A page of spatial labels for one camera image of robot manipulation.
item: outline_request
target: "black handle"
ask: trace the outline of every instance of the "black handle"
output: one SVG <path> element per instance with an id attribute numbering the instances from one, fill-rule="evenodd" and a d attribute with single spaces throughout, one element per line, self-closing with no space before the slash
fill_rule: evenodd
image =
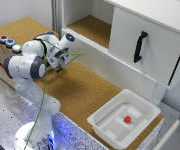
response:
<path id="1" fill-rule="evenodd" d="M 148 36 L 148 33 L 144 32 L 144 31 L 141 32 L 141 35 L 139 36 L 139 39 L 137 41 L 137 46 L 136 46 L 136 50 L 135 50 L 135 54 L 134 54 L 134 63 L 137 63 L 142 58 L 139 54 L 141 52 L 141 46 L 142 46 L 143 39 L 147 36 Z"/>

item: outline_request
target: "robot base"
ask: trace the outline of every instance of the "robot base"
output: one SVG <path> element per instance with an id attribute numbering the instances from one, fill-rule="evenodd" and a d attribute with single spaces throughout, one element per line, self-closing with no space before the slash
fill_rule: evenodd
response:
<path id="1" fill-rule="evenodd" d="M 27 135 L 27 133 L 30 131 L 30 129 L 33 127 L 33 125 L 34 122 L 25 124 L 16 132 L 14 137 L 14 150 L 39 150 L 38 146 L 32 147 L 29 143 L 26 149 L 24 149 L 26 145 L 24 138 Z"/>

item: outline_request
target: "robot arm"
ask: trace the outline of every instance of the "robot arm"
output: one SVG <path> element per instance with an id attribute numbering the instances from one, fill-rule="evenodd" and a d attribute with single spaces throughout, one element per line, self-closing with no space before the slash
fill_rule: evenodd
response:
<path id="1" fill-rule="evenodd" d="M 74 40 L 75 39 L 71 34 L 66 34 L 59 41 L 53 32 L 46 32 L 36 36 L 32 41 L 26 42 L 22 47 L 22 52 L 23 55 L 36 55 L 43 58 L 43 52 L 39 42 L 41 41 L 47 61 L 53 69 L 60 72 L 62 70 L 59 69 L 60 65 L 62 68 L 64 68 L 72 59 L 72 56 L 65 52 L 69 51 L 69 46 L 72 42 L 74 42 Z"/>

